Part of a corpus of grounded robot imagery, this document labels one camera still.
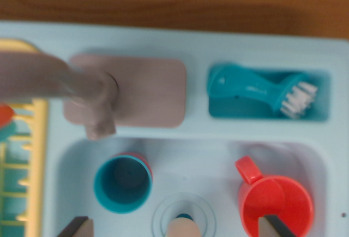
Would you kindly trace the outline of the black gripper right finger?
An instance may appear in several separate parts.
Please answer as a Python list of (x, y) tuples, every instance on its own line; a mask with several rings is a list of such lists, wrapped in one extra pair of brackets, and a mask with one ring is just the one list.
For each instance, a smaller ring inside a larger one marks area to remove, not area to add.
[(258, 218), (258, 236), (296, 237), (295, 233), (277, 215), (264, 215)]

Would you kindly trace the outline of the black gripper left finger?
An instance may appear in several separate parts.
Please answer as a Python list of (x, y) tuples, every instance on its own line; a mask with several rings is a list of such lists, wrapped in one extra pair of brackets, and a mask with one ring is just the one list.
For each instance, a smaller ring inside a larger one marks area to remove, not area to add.
[(88, 216), (76, 216), (57, 237), (94, 237), (94, 223)]

